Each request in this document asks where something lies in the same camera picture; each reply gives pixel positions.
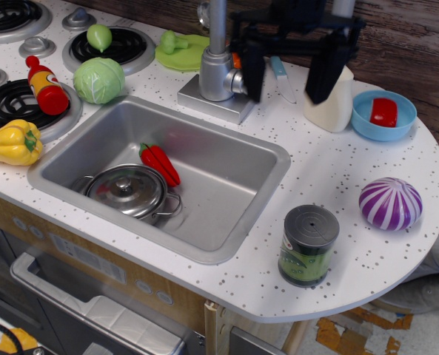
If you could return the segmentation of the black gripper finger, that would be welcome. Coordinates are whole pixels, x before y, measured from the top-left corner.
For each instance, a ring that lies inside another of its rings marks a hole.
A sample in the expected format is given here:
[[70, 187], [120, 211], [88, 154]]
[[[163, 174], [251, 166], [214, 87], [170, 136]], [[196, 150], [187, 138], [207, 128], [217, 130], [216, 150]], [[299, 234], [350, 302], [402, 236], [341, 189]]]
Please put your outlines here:
[[328, 99], [352, 54], [352, 45], [342, 31], [326, 35], [318, 44], [305, 87], [308, 98], [314, 104]]
[[241, 66], [247, 95], [254, 102], [261, 100], [264, 80], [264, 48], [257, 41], [247, 40], [241, 52]]

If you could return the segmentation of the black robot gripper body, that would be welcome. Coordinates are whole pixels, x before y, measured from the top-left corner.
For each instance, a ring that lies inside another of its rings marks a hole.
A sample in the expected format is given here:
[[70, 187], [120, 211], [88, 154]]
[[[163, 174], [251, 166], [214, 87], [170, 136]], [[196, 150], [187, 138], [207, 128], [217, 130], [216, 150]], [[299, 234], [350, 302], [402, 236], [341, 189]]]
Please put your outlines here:
[[346, 63], [357, 52], [365, 22], [325, 10], [325, 1], [272, 1], [259, 10], [230, 15], [230, 49], [242, 58], [256, 46], [264, 55], [307, 55]]

